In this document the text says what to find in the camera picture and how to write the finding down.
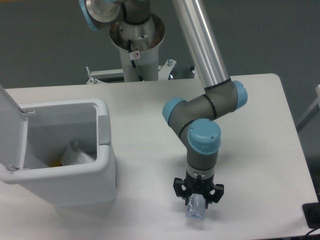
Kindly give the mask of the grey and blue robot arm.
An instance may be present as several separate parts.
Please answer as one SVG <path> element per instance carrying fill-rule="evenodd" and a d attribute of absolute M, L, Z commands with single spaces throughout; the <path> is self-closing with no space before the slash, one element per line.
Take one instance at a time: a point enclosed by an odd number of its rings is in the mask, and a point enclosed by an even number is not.
<path fill-rule="evenodd" d="M 152 13 L 150 1 L 81 0 L 79 5 L 92 30 L 109 27 L 126 82 L 159 79 L 159 45 L 165 26 Z M 214 184 L 221 145 L 216 119 L 243 107 L 248 94 L 225 68 L 203 2 L 175 0 L 173 8 L 204 88 L 204 94 L 192 100 L 169 100 L 162 110 L 165 121 L 187 149 L 185 179 L 175 178 L 173 188 L 186 203 L 191 196 L 200 195 L 209 205 L 219 202 L 224 194 L 224 186 Z"/>

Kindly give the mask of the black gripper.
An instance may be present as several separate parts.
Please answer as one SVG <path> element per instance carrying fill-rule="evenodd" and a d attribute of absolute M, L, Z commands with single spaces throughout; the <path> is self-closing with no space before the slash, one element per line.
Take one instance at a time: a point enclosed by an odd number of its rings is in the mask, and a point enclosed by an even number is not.
<path fill-rule="evenodd" d="M 187 206 L 189 197 L 192 194 L 203 195 L 205 199 L 205 207 L 208 208 L 209 204 L 218 203 L 224 195 L 224 185 L 214 184 L 214 174 L 208 179 L 201 177 L 192 177 L 186 172 L 185 179 L 178 177 L 174 178 L 173 188 L 178 198 L 184 200 L 184 205 Z"/>

